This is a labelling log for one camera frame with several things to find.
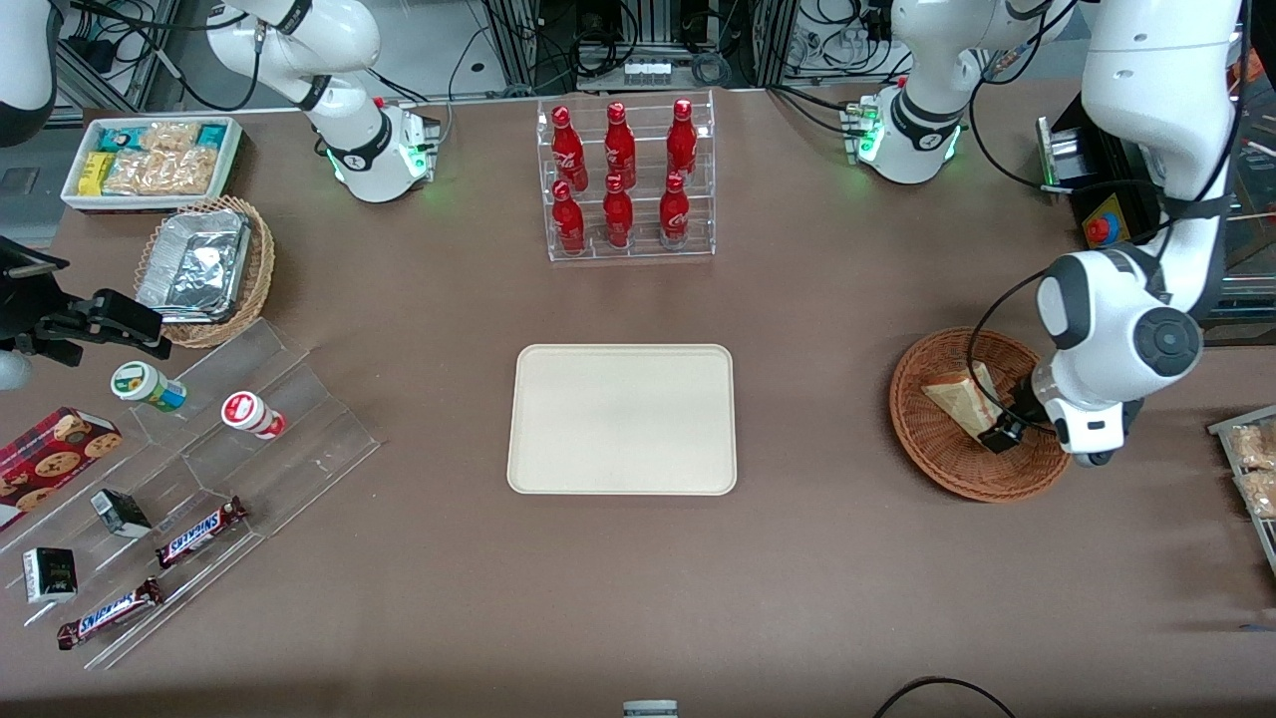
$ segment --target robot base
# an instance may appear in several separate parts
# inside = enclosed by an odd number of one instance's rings
[[[859,106],[840,112],[842,129],[856,133],[846,138],[846,158],[852,165],[873,167],[891,181],[921,184],[939,173],[939,167],[956,153],[961,126],[953,130],[947,148],[917,150],[891,119],[891,102],[898,93],[898,87],[887,87],[877,94],[865,94]]]
[[[337,179],[364,201],[389,201],[434,179],[439,157],[438,125],[399,107],[382,110],[390,119],[390,142],[366,170],[342,167],[329,150]]]

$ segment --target red button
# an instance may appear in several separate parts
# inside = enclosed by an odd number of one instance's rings
[[[1086,222],[1086,238],[1095,244],[1106,240],[1109,232],[1111,232],[1111,224],[1104,217]]]

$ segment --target brown table surface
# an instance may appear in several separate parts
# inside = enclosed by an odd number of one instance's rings
[[[981,96],[993,150],[1032,171],[1032,120],[1074,92]],[[438,180],[385,205],[333,180],[302,115],[242,115],[237,193],[278,242],[265,315],[388,443],[111,671],[0,602],[0,715],[606,717],[674,698],[688,718],[846,717],[923,675],[1023,717],[1272,714],[1276,639],[1236,630],[1272,616],[1272,575],[1205,431],[1276,400],[1272,352],[1211,349],[1105,471],[1018,505],[948,495],[892,434],[891,371],[1074,249],[1067,209],[968,138],[934,181],[896,186],[763,92],[715,98],[718,254],[656,267],[550,265],[535,102],[458,107]],[[131,286],[154,223],[68,210],[63,286]],[[1031,292],[993,326],[1042,347]],[[510,491],[533,342],[729,347],[735,490]],[[131,357],[41,362],[0,395],[0,434],[61,404],[119,414],[106,379]],[[897,715],[991,710],[928,689]]]

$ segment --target aluminum foil container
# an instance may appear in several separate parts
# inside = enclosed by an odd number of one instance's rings
[[[165,323],[219,323],[235,314],[253,223],[232,209],[174,214],[160,226],[138,301]]]

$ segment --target red cookie box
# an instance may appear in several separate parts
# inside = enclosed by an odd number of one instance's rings
[[[0,449],[0,532],[122,441],[111,422],[63,407]]]

